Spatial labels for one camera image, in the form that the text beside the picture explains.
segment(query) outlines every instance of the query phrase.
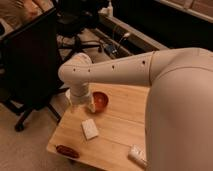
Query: chair wheel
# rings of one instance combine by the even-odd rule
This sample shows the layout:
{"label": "chair wheel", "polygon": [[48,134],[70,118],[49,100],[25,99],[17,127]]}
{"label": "chair wheel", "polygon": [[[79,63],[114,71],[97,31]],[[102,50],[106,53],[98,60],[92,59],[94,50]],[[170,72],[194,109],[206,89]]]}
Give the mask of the chair wheel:
{"label": "chair wheel", "polygon": [[98,52],[100,52],[100,53],[102,52],[102,48],[101,47],[98,48]]}
{"label": "chair wheel", "polygon": [[15,125],[15,130],[16,132],[21,132],[24,130],[24,125],[19,124],[19,125]]}

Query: small dish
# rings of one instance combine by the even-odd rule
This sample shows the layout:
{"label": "small dish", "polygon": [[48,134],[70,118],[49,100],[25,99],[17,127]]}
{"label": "small dish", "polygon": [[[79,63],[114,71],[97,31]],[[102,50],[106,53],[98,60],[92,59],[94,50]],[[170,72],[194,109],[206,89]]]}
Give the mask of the small dish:
{"label": "small dish", "polygon": [[95,113],[103,112],[109,102],[107,95],[100,91],[95,91],[92,93],[92,95],[95,105]]}

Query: cable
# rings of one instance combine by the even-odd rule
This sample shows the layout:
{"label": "cable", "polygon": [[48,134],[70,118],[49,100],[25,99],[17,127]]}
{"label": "cable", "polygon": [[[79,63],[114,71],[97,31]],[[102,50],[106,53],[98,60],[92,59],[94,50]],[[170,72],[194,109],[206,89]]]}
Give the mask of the cable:
{"label": "cable", "polygon": [[119,40],[119,42],[118,42],[118,47],[117,47],[117,53],[119,53],[119,49],[120,49],[120,47],[121,47],[121,43],[122,43],[122,41],[124,41],[124,40],[127,40],[128,38],[129,38],[129,36],[130,36],[131,34],[129,33],[129,32],[126,32],[122,37],[121,37],[121,39]]}

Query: chair base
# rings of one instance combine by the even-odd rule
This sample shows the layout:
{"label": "chair base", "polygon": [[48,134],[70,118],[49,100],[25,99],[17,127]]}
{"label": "chair base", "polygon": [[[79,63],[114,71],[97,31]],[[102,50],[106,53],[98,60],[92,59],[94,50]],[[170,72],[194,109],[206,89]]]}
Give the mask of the chair base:
{"label": "chair base", "polygon": [[[68,90],[68,88],[61,88],[61,89],[58,89],[55,92],[55,94],[63,93],[67,90]],[[2,102],[2,103],[5,107],[7,107],[10,111],[15,113],[17,116],[20,116],[22,114],[20,119],[18,120],[18,122],[15,124],[14,128],[15,128],[16,132],[23,131],[24,130],[24,121],[28,118],[28,116],[31,114],[31,112],[34,110],[34,108],[29,108],[26,105],[22,105],[21,107],[18,108],[10,100],[7,100],[7,101]],[[59,123],[60,120],[61,120],[61,116],[54,109],[54,107],[50,103],[47,103],[46,107],[49,108],[49,110],[52,112],[52,114],[56,117],[57,123]]]}
{"label": "chair base", "polygon": [[85,43],[89,43],[88,42],[83,42],[81,41],[79,36],[75,36],[74,37],[74,44],[73,45],[62,45],[59,47],[59,49],[70,49],[71,51],[68,53],[67,56],[65,56],[64,58],[64,62],[66,62],[67,60],[69,60],[75,53],[78,52],[83,52],[84,49],[88,49],[88,48],[98,48],[98,52],[102,52],[102,45],[98,42],[98,44],[85,44]]}

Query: desk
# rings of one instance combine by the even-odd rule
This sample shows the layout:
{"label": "desk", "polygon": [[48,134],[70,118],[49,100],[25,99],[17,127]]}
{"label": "desk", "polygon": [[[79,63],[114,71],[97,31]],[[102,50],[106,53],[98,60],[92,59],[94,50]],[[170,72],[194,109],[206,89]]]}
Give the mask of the desk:
{"label": "desk", "polygon": [[[57,153],[55,146],[65,145],[79,152],[76,161],[109,171],[141,171],[127,155],[133,144],[145,150],[144,114],[149,89],[107,84],[91,84],[90,88],[107,94],[107,109],[91,114],[82,106],[73,112],[68,108],[47,150]],[[86,141],[81,122],[89,118],[94,119],[99,136]]]}

